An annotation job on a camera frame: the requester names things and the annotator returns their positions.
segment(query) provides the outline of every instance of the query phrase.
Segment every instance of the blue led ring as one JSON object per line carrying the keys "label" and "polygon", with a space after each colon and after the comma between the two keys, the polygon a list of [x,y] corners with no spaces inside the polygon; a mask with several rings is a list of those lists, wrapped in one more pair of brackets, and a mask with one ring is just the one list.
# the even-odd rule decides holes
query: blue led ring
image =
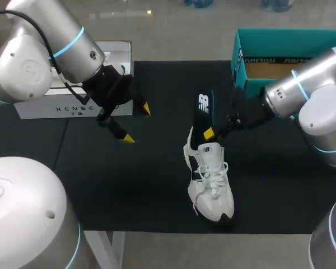
{"label": "blue led ring", "polygon": [[77,252],[78,252],[78,248],[80,247],[80,241],[81,241],[81,227],[80,224],[78,224],[78,241],[77,241],[77,245],[76,245],[76,250],[74,251],[74,254],[72,255],[71,260],[68,262],[67,266],[65,267],[65,269],[69,269],[69,267],[71,266],[71,264],[73,263]]}
{"label": "blue led ring", "polygon": [[74,45],[74,43],[76,43],[76,41],[78,39],[80,39],[80,37],[82,36],[83,32],[85,31],[85,28],[82,27],[81,31],[78,33],[78,35],[70,42],[67,44],[67,46],[65,46],[63,49],[59,50],[58,52],[56,52],[54,54],[54,58],[60,56],[61,54],[65,53],[70,47],[72,47]]}
{"label": "blue led ring", "polygon": [[329,232],[330,232],[330,237],[331,237],[332,245],[334,246],[334,248],[336,250],[336,241],[335,241],[335,238],[334,238],[334,236],[332,234],[332,212],[334,211],[335,205],[336,205],[336,203],[332,207],[331,212],[330,212],[330,216],[329,216]]}
{"label": "blue led ring", "polygon": [[298,87],[300,88],[300,91],[302,92],[302,95],[305,97],[306,101],[309,100],[309,96],[307,95],[306,91],[304,90],[304,88],[302,87],[300,81],[297,78],[297,74],[295,70],[291,70],[292,76],[294,77],[294,79],[296,80],[296,83],[298,85]]}
{"label": "blue led ring", "polygon": [[336,150],[321,150],[318,147],[314,146],[318,151],[322,152],[322,153],[327,153],[327,154],[331,154],[331,153],[336,153]]}

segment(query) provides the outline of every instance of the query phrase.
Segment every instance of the teal shoe box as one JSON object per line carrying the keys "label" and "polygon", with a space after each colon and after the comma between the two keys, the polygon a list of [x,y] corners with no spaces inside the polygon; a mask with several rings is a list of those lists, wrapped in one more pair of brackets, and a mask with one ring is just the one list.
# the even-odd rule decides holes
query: teal shoe box
{"label": "teal shoe box", "polygon": [[246,97],[336,47],[336,30],[242,29],[236,31],[231,71]]}

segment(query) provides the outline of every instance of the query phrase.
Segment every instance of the white sneaker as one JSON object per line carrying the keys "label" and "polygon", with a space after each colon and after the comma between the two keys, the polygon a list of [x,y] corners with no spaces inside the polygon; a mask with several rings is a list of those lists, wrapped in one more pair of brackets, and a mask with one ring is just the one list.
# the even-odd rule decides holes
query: white sneaker
{"label": "white sneaker", "polygon": [[229,221],[234,214],[234,199],[227,176],[228,163],[224,162],[224,147],[213,142],[193,150],[190,146],[192,131],[193,128],[183,150],[186,164],[192,171],[188,193],[193,208],[212,221]]}

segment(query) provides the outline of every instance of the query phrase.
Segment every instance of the black insole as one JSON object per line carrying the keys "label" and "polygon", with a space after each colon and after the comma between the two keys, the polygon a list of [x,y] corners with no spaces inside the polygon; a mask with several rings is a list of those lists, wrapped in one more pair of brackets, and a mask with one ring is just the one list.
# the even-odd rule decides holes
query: black insole
{"label": "black insole", "polygon": [[204,132],[214,127],[214,92],[210,89],[198,90],[194,98],[193,131],[190,147],[197,150],[198,146],[207,142],[215,142],[212,137],[209,141],[204,137]]}

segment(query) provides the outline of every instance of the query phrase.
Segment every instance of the table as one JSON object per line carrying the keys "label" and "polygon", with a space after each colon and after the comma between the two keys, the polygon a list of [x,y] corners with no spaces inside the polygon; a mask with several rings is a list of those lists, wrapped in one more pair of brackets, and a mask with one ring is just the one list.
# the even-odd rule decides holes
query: table
{"label": "table", "polygon": [[20,120],[0,107],[0,156],[40,161],[60,177],[85,230],[310,234],[336,201],[336,169],[289,119],[222,141],[236,218],[215,226],[195,215],[183,146],[198,89],[212,89],[223,122],[230,63],[136,62],[151,117],[117,117],[136,143],[116,141],[94,118]]}

